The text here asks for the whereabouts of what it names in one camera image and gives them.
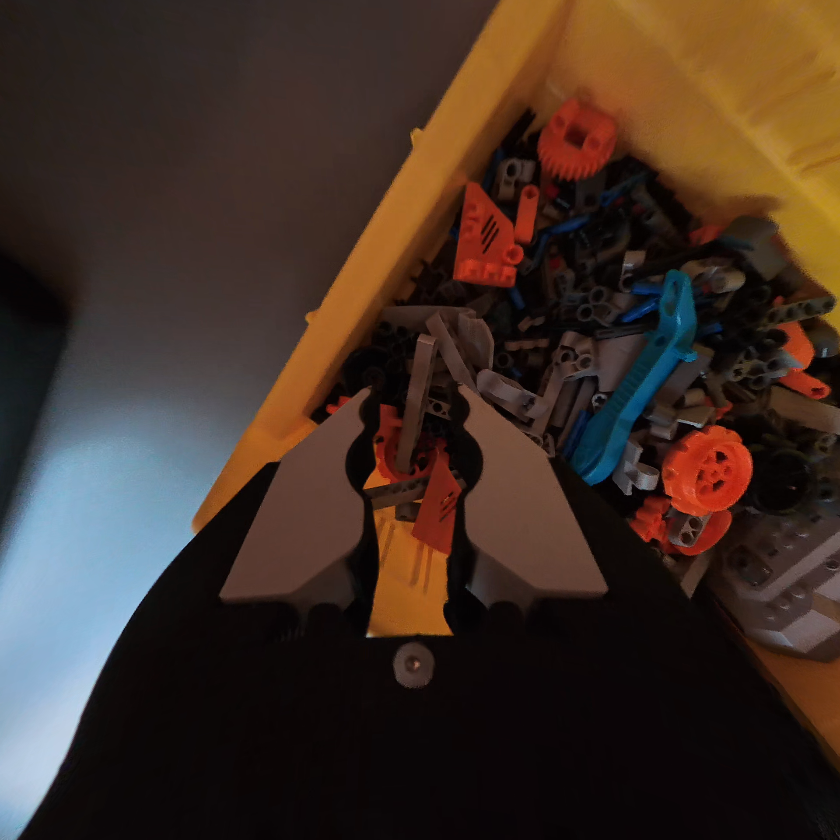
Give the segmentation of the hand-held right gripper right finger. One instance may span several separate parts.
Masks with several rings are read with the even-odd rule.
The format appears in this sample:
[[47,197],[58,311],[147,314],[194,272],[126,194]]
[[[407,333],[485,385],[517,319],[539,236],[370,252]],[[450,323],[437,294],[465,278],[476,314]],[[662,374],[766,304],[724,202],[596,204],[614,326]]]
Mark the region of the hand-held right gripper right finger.
[[549,457],[467,385],[451,407],[450,463],[465,482],[447,559],[445,620],[467,634],[496,605],[593,601],[608,585]]

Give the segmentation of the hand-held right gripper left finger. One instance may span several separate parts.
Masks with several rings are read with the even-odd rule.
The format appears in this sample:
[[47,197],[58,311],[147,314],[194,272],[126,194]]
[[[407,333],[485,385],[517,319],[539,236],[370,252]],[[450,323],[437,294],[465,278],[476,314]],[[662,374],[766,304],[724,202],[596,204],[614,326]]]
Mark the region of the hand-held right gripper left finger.
[[282,604],[300,626],[329,605],[353,634],[368,634],[380,554],[364,487],[381,404],[363,387],[282,456],[219,592],[223,604]]

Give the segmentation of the pile of building pieces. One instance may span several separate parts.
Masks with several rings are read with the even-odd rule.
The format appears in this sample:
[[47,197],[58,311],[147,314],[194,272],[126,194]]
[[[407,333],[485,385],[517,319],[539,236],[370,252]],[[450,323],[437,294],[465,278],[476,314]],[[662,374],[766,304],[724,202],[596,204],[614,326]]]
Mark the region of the pile of building pieces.
[[449,452],[449,397],[470,383],[550,458],[571,462],[585,426],[656,330],[665,275],[680,270],[694,293],[696,358],[677,364],[597,486],[646,543],[681,560],[658,546],[673,508],[663,462],[681,438],[719,425],[746,447],[771,435],[808,458],[815,494],[792,513],[813,503],[838,506],[838,467],[831,465],[838,432],[773,406],[798,396],[804,412],[838,408],[820,362],[838,353],[838,335],[825,321],[838,296],[806,278],[768,217],[703,226],[630,154],[614,152],[577,182],[544,175],[538,139],[547,122],[535,129],[535,119],[530,109],[522,114],[477,182],[523,248],[516,285],[454,279],[464,194],[411,293],[377,317],[311,420],[323,423],[373,387],[403,420],[396,463],[406,470],[424,426],[443,434]]

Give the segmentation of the yellow plastic bin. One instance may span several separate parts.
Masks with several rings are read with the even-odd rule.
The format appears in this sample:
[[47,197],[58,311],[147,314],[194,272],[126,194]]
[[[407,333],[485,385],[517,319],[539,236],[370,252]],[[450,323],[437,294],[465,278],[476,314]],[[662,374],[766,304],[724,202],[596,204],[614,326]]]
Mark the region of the yellow plastic bin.
[[[211,616],[265,619],[278,640],[237,654],[220,700],[233,739],[270,768],[387,762],[458,774],[537,770],[572,774],[690,771],[737,778],[781,774],[827,758],[729,629],[686,598],[662,563],[564,464],[554,472],[590,544],[608,593],[543,603],[528,618],[494,606],[459,635],[352,633],[340,611],[304,626],[282,604],[226,605],[219,592],[283,455],[318,428],[327,395],[375,309],[443,241],[467,174],[527,104],[538,115],[561,82],[581,82],[628,106],[631,140],[675,174],[699,207],[776,198],[794,257],[838,288],[838,176],[824,186],[774,151],[768,130],[730,110],[759,83],[795,67],[795,25],[782,3],[733,2],[736,35],[770,24],[773,56],[714,59],[710,87],[688,48],[723,35],[723,2],[501,2],[368,223],[317,316],[208,493],[190,549],[209,551]],[[732,65],[718,69],[718,63]]]

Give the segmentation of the grey desk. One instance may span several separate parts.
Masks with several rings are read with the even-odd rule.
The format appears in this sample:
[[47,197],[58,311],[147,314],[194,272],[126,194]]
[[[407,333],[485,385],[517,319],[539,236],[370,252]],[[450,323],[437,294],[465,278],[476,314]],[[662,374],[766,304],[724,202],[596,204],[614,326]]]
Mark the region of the grey desk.
[[2,2],[2,248],[70,329],[2,542],[2,838],[495,2]]

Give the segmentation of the orange wedge panel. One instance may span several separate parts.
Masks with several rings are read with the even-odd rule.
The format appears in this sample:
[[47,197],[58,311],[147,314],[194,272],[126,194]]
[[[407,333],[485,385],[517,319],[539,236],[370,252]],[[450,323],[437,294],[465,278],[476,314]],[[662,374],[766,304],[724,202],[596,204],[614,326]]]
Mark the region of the orange wedge panel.
[[444,450],[437,453],[421,506],[412,529],[412,536],[435,552],[448,557],[452,552],[456,508],[463,491]]

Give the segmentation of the orange gear wheel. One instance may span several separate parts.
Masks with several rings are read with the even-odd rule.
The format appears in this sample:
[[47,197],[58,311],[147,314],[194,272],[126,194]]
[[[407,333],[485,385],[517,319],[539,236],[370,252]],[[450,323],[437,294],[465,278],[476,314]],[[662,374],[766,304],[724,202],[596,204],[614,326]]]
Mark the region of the orange gear wheel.
[[394,484],[430,477],[439,457],[451,466],[447,442],[443,434],[435,434],[423,427],[415,444],[412,459],[406,470],[397,467],[397,449],[402,435],[403,420],[396,406],[381,404],[380,426],[374,438],[376,468],[380,475]]
[[666,554],[695,557],[712,549],[731,524],[730,510],[697,516],[671,508],[665,520],[665,536],[658,546]]
[[681,438],[661,471],[672,507],[702,517],[741,499],[753,478],[753,458],[739,434],[713,425]]

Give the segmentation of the blue brick separator tool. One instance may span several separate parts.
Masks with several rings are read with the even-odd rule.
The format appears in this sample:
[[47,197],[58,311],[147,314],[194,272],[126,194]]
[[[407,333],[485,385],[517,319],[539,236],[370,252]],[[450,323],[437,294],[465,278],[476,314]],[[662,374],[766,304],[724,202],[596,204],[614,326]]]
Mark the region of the blue brick separator tool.
[[697,357],[693,349],[697,311],[691,279],[676,269],[665,275],[658,326],[604,407],[585,426],[570,467],[589,485],[611,476],[636,420],[679,362]]

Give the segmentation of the black spoked wheel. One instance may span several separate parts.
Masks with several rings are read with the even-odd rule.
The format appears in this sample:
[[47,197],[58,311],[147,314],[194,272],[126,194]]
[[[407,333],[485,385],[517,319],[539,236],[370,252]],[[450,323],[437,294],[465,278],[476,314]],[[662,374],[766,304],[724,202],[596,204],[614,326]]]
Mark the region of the black spoked wheel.
[[748,451],[752,477],[741,498],[745,507],[763,515],[782,516],[813,499],[814,468],[791,441],[764,435],[750,443]]

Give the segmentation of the grey motor block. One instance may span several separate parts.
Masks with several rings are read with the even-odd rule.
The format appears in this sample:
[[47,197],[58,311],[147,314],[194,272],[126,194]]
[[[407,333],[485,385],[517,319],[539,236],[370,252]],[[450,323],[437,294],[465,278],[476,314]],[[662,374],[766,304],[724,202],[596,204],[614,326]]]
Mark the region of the grey motor block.
[[707,585],[752,641],[793,657],[837,659],[838,506],[740,512],[713,550]]

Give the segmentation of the orange curved panel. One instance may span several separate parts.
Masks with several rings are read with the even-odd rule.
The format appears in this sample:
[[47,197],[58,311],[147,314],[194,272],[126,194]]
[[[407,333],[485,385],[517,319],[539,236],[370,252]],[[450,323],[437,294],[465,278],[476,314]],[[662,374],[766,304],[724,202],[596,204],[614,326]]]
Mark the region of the orange curved panel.
[[496,288],[516,285],[523,248],[512,221],[477,182],[465,186],[453,277]]

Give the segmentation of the black perforated block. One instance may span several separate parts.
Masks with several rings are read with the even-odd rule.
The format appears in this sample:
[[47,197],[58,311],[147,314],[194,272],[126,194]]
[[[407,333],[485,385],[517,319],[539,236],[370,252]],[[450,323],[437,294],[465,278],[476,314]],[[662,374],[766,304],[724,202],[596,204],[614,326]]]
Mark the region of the black perforated block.
[[25,467],[66,345],[70,310],[44,281],[1,254],[1,520]]

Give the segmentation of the orange toothed gear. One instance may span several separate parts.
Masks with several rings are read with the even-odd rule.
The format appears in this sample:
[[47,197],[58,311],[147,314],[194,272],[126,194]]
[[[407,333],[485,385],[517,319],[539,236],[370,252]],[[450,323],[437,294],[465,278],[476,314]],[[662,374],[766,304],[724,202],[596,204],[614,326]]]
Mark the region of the orange toothed gear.
[[613,156],[616,139],[616,122],[610,115],[578,98],[570,98],[540,131],[541,171],[563,181],[591,177]]

